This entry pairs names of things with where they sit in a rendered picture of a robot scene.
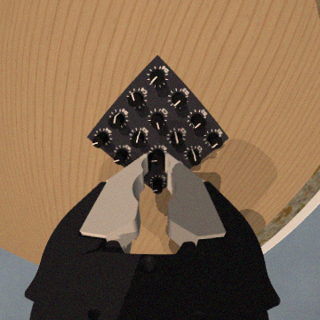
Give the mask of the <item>black knob box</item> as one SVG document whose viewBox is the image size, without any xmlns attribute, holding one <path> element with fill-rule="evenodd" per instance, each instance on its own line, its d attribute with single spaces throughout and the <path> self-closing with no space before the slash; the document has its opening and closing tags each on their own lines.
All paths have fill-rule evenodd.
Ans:
<svg viewBox="0 0 320 320">
<path fill-rule="evenodd" d="M 117 98 L 87 138 L 123 167 L 152 153 L 144 183 L 155 194 L 167 187 L 163 153 L 168 152 L 191 169 L 229 139 L 158 55 Z"/>
</svg>

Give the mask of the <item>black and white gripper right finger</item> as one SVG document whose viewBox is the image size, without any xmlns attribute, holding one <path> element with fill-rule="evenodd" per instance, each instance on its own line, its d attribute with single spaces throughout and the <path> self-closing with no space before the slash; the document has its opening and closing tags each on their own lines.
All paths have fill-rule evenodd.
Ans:
<svg viewBox="0 0 320 320">
<path fill-rule="evenodd" d="M 225 260 L 254 283 L 267 310 L 280 304 L 252 227 L 210 181 L 204 181 L 169 153 L 163 153 L 167 173 L 168 236 L 180 247 L 194 242 L 196 253 Z M 175 194 L 174 194 L 175 193 Z"/>
</svg>

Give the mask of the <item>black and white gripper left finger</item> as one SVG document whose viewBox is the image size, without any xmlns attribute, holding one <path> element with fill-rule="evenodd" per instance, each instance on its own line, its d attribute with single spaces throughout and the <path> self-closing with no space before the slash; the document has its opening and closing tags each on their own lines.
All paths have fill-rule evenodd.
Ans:
<svg viewBox="0 0 320 320">
<path fill-rule="evenodd" d="M 36 272 L 25 291 L 35 298 L 48 277 L 66 262 L 81 255 L 106 251 L 107 242 L 118 241 L 130 253 L 140 233 L 140 193 L 150 171 L 152 153 L 127 165 L 97 185 L 60 221 L 52 232 Z M 144 175 L 143 175 L 144 173 Z"/>
</svg>

